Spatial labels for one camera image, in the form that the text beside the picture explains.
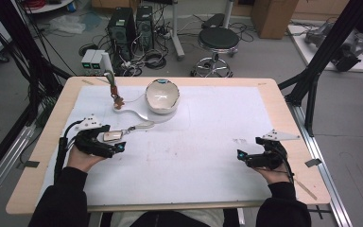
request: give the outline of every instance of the stool base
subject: stool base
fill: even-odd
[[[229,64],[222,59],[218,58],[205,58],[197,62],[196,66],[190,73],[191,77],[199,75],[202,78],[208,78],[212,75],[216,75],[220,78],[231,78],[233,72],[229,67]]]

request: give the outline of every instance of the white bowl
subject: white bowl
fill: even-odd
[[[179,105],[179,88],[168,79],[155,79],[146,88],[148,107],[156,114],[169,114]]]

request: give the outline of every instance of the chair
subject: chair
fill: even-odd
[[[212,58],[200,60],[191,71],[191,76],[199,75],[207,78],[217,75],[220,78],[231,78],[233,72],[227,62],[219,58],[219,54],[228,53],[231,56],[237,51],[238,36],[228,28],[208,27],[199,33],[199,45],[212,51]]]

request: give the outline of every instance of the black sleeve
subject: black sleeve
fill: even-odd
[[[88,226],[87,173],[65,167],[55,185],[46,188],[28,226]]]
[[[256,220],[257,227],[311,226],[307,206],[296,200],[293,183],[273,183],[268,187],[272,198],[261,205]]]

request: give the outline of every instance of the hand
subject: hand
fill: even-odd
[[[273,170],[269,169],[268,167],[257,167],[253,169],[259,172],[265,178],[265,180],[267,180],[268,184],[290,182],[284,164],[281,164],[279,167]]]
[[[89,155],[78,150],[76,146],[73,146],[69,153],[69,160],[67,166],[78,168],[83,172],[88,172],[93,165],[104,160],[105,158],[100,156]]]

